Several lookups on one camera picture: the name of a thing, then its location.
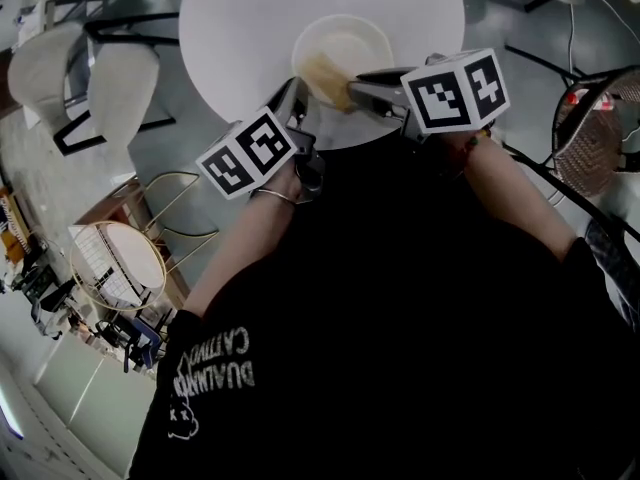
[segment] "white round table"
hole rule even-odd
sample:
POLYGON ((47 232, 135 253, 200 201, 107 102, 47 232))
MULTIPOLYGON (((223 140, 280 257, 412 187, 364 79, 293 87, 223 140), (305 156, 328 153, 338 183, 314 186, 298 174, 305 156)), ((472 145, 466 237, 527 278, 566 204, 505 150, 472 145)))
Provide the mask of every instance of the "white round table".
MULTIPOLYGON (((182 0, 180 46, 204 100, 227 121, 250 116, 293 76, 298 36, 326 15, 351 14, 382 29, 396 66, 462 48, 462 0, 182 0)), ((341 114, 311 98, 304 129, 317 149, 362 144, 393 131, 365 112, 341 114)))

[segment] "metal chair leg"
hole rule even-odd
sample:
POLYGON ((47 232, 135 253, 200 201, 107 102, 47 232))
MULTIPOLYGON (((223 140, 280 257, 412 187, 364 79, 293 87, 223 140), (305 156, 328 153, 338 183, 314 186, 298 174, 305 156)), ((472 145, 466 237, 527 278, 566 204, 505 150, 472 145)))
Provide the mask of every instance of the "metal chair leg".
POLYGON ((144 35, 115 35, 104 34, 101 31, 109 28, 125 27, 127 25, 135 25, 136 23, 145 23, 147 21, 166 20, 177 18, 180 14, 177 12, 169 12, 163 14, 149 14, 146 16, 129 16, 127 18, 117 18, 113 20, 96 20, 86 23, 85 32, 91 39, 98 43, 128 43, 128 44, 148 44, 179 46, 180 41, 169 37, 144 36, 144 35))
POLYGON ((543 5, 551 2, 551 0, 534 0, 533 2, 529 2, 524 6, 524 12, 530 13, 535 11, 538 7, 542 7, 543 5))
POLYGON ((509 46, 508 44, 506 44, 504 48, 508 52, 515 53, 516 55, 519 55, 520 57, 524 57, 527 60, 535 62, 536 64, 539 64, 547 69, 550 69, 551 71, 555 71, 560 76, 568 78, 569 80, 578 82, 581 79, 580 76, 574 75, 573 73, 570 73, 566 69, 562 69, 561 67, 556 66, 555 64, 551 64, 551 62, 541 59, 540 57, 536 57, 535 55, 531 55, 530 53, 527 53, 523 50, 519 50, 518 48, 514 48, 513 46, 509 46))
POLYGON ((91 113, 87 110, 83 112, 79 117, 75 120, 71 121, 67 126, 58 130, 53 135, 53 142, 60 150, 64 156, 72 155, 73 153, 77 153, 79 151, 83 151, 85 149, 92 148, 93 146, 98 146, 100 144, 106 143, 106 139, 102 136, 93 137, 91 139, 83 140, 82 142, 77 142, 75 144, 67 144, 64 139, 73 132, 76 128, 78 128, 82 123, 87 121, 91 117, 91 113))
POLYGON ((71 108, 75 105, 78 105, 79 103, 83 103, 85 101, 87 101, 88 96, 86 91, 80 94, 76 94, 75 96, 72 96, 71 98, 67 98, 66 100, 64 100, 64 108, 71 108))
POLYGON ((153 121, 151 123, 144 123, 138 128, 139 132, 145 132, 147 130, 153 130, 154 128, 162 128, 163 126, 169 126, 171 124, 176 124, 176 120, 173 117, 169 117, 167 119, 160 119, 159 121, 153 121))
POLYGON ((573 66, 573 70, 578 73, 580 76, 582 77, 588 77, 589 75, 587 75, 584 71, 582 71, 581 69, 578 69, 576 66, 573 66))

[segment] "cable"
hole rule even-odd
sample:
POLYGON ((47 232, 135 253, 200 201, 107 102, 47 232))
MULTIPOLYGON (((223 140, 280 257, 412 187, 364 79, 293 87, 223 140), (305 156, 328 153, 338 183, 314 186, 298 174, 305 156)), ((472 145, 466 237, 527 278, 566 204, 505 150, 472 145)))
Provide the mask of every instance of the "cable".
POLYGON ((636 133, 638 130, 640 130, 640 121, 638 121, 638 126, 636 126, 633 130, 631 130, 629 133, 627 133, 627 136, 622 139, 622 142, 627 142, 631 136, 636 133))
POLYGON ((573 4, 569 5, 571 11, 571 35, 569 36, 569 72, 573 74, 573 38, 576 31, 576 18, 573 13, 573 4))
POLYGON ((562 201, 564 201, 564 200, 566 199, 566 197, 567 197, 567 196, 565 196, 565 195, 563 194, 563 195, 562 195, 562 197, 560 198, 560 200, 559 200, 557 203, 554 203, 552 206, 553 206, 554 208, 557 208, 557 207, 558 207, 558 205, 559 205, 562 201))
POLYGON ((609 9, 611 9, 611 12, 612 12, 613 14, 615 14, 615 15, 616 15, 616 17, 620 20, 620 22, 621 22, 625 27, 627 27, 627 29, 629 30, 629 32, 631 32, 631 34, 633 35, 633 37, 635 37, 635 39, 636 39, 636 41, 638 42, 638 44, 640 44, 640 38, 638 38, 638 35, 637 35, 637 34, 633 31, 633 29, 632 29, 632 28, 627 24, 627 22, 626 22, 626 21, 624 21, 624 20, 622 19, 622 17, 617 13, 617 11, 613 8, 613 6, 612 6, 609 2, 607 2, 607 0, 602 0, 602 1, 604 2, 604 4, 605 4, 609 9))
POLYGON ((45 242, 47 242, 47 244, 49 244, 49 249, 51 249, 51 252, 57 252, 60 255, 60 257, 65 259, 65 263, 66 263, 67 257, 65 256, 62 247, 60 247, 60 245, 58 245, 56 242, 51 240, 47 235, 45 235, 44 228, 41 225, 38 224, 38 225, 32 226, 31 232, 32 234, 35 234, 38 238, 42 238, 45 242), (51 245, 55 245, 56 249, 58 250, 54 251, 51 248, 51 245))

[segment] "round mesh chair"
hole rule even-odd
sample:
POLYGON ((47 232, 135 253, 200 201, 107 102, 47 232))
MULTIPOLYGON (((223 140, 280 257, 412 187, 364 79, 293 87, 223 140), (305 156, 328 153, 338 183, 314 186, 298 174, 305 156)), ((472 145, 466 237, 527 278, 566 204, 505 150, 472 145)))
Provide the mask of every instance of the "round mesh chair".
POLYGON ((616 172, 640 172, 640 152, 622 153, 624 129, 618 111, 594 110, 604 94, 616 102, 640 104, 640 66, 596 75, 569 73, 527 52, 506 47, 564 77, 567 85, 556 108, 552 128, 552 153, 539 164, 517 149, 503 144, 517 162, 526 165, 558 192, 587 212, 593 221, 585 236, 600 267, 613 279, 624 307, 623 318, 640 334, 640 266, 629 251, 625 232, 640 242, 640 233, 616 215, 606 215, 587 198, 601 194, 616 172), (569 85, 566 79, 572 80, 569 85), (578 104, 569 95, 588 89, 578 104), (546 164, 554 160, 554 167, 546 164))
POLYGON ((620 114, 594 110, 603 95, 617 101, 640 104, 640 66, 585 76, 562 96, 553 124, 552 148, 555 173, 585 197, 602 193, 619 171, 638 172, 634 154, 622 153, 624 129, 620 114), (578 103, 569 95, 589 92, 578 103))

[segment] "floor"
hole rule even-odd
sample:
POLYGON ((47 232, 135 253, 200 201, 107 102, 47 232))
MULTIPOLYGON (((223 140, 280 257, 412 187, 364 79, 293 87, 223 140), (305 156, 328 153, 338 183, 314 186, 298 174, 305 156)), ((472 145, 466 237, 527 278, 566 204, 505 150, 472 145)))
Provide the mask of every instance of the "floor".
MULTIPOLYGON (((564 85, 559 76, 508 54, 502 46, 509 43, 567 67, 570 14, 567 5, 552 2, 527 15, 518 8, 527 1, 530 0, 465 0, 464 48, 496 49, 512 108, 500 117, 495 131, 509 144, 542 161, 550 153, 551 121, 564 85)), ((640 9, 626 0, 609 1, 640 32, 640 9)), ((109 13, 117 16, 167 12, 178 10, 179 3, 180 0, 119 0, 109 13)), ((600 0, 587 0, 585 5, 576 7, 575 26, 574 62, 582 71, 614 69, 636 63, 640 58, 640 44, 600 0)), ((177 33, 175 22, 154 27, 155 31, 161 27, 166 35, 177 33)), ((63 158, 43 130, 26 129, 21 112, 0 122, 0 161, 4 172, 14 186, 24 189, 31 212, 47 239, 56 244, 52 249, 68 250, 67 226, 117 185, 121 177, 135 170, 148 183, 169 170, 196 172, 195 157, 225 130, 226 123, 193 87, 179 50, 163 47, 158 48, 158 53, 162 69, 149 118, 168 112, 178 124, 140 134, 128 148, 126 144, 109 143, 63 158)), ((627 145, 630 150, 640 147, 640 134, 627 145)), ((551 195, 550 187, 539 179, 534 181, 546 195, 551 195)), ((631 208, 637 199, 635 183, 635 178, 616 183, 602 204, 631 208)), ((179 189, 175 181, 154 188, 149 195, 150 206, 162 207, 179 189)), ((168 212, 165 224, 192 233, 225 229, 240 207, 238 202, 222 200, 206 183, 199 183, 168 212)), ((558 208, 572 226, 584 228, 588 218, 571 202, 565 200, 558 208)), ((176 242, 174 253, 179 256, 193 245, 176 242)), ((189 284, 195 283, 214 249, 212 243, 185 263, 182 272, 189 284)), ((68 277, 65 262, 57 253, 54 255, 56 270, 62 277, 68 277)))

